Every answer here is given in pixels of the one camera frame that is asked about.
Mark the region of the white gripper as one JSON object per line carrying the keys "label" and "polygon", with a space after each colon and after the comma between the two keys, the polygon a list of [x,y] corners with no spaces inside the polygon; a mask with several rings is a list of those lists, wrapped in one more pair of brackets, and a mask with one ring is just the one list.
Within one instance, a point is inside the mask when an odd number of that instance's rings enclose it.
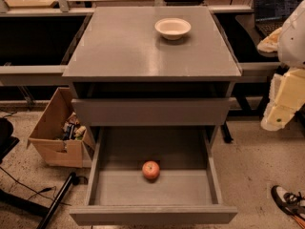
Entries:
{"label": "white gripper", "polygon": [[[257,49],[261,52],[276,52],[279,35],[282,28],[278,28],[261,40]],[[276,73],[271,81],[269,93],[270,102],[260,122],[267,131],[284,129],[298,111],[305,104],[305,70],[290,68],[286,73]]]}

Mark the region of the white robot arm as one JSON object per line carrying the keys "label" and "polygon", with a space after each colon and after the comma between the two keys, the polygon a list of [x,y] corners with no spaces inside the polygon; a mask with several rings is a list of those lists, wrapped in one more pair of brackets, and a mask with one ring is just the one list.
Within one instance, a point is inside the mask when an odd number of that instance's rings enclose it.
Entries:
{"label": "white robot arm", "polygon": [[257,45],[261,52],[277,52],[279,62],[289,70],[275,73],[269,91],[269,103],[261,120],[267,131],[278,131],[305,104],[305,1]]}

